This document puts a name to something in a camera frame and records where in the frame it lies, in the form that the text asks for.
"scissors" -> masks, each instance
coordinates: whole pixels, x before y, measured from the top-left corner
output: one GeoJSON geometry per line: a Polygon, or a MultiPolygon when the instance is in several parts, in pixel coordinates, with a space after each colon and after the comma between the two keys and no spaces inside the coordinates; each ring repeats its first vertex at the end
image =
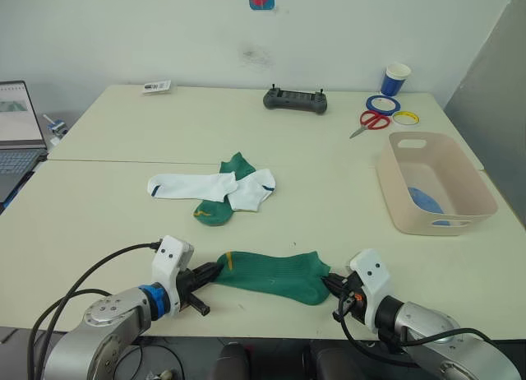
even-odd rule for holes
{"type": "Polygon", "coordinates": [[[389,117],[382,115],[376,111],[367,110],[362,113],[360,116],[360,124],[362,125],[359,127],[351,136],[349,139],[352,139],[353,137],[359,135],[363,131],[367,129],[371,129],[372,131],[375,131],[377,129],[383,129],[384,127],[388,127],[391,123],[391,120],[389,117]]]}

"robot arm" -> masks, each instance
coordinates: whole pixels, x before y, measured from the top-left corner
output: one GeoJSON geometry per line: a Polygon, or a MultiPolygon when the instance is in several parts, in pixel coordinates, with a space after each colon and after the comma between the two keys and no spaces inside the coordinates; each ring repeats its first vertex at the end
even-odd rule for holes
{"type": "MultiPolygon", "coordinates": [[[[414,345],[424,337],[459,328],[450,316],[390,295],[390,274],[374,250],[360,252],[350,262],[351,274],[330,274],[327,288],[348,313],[381,340],[405,350],[423,369],[445,380],[520,380],[517,368],[493,344],[461,334],[414,345]]],[[[333,313],[342,322],[339,310],[333,313]]]]}
{"type": "Polygon", "coordinates": [[[192,291],[213,281],[222,266],[210,262],[191,271],[192,254],[190,244],[165,236],[152,263],[152,283],[92,304],[51,352],[45,380],[112,380],[120,354],[152,321],[188,305],[208,314],[210,308],[192,291]]]}

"remote controller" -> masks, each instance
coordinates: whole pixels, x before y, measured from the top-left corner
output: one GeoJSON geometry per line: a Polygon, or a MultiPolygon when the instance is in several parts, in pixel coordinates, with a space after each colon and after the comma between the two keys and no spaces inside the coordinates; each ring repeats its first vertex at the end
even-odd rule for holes
{"type": "Polygon", "coordinates": [[[272,84],[272,88],[263,97],[263,104],[267,109],[276,107],[296,110],[309,110],[317,114],[323,114],[327,110],[327,98],[323,90],[309,94],[307,92],[295,92],[293,90],[282,90],[272,84]]]}

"red scissors handle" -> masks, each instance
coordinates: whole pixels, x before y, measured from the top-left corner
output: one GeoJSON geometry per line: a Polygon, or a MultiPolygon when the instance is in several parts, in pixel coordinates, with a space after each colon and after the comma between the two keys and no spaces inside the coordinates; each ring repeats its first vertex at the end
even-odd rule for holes
{"type": "Polygon", "coordinates": [[[367,127],[367,129],[371,129],[372,131],[376,129],[383,129],[384,127],[388,127],[391,123],[391,120],[389,117],[377,113],[376,111],[367,110],[362,113],[360,116],[360,123],[367,127]]]}

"laptop keyboard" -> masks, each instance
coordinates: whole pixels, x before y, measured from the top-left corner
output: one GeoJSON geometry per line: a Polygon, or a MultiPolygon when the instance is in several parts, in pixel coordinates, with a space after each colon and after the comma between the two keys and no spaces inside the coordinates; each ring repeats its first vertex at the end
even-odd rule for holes
{"type": "Polygon", "coordinates": [[[0,174],[24,173],[42,151],[34,150],[0,150],[0,174]]]}

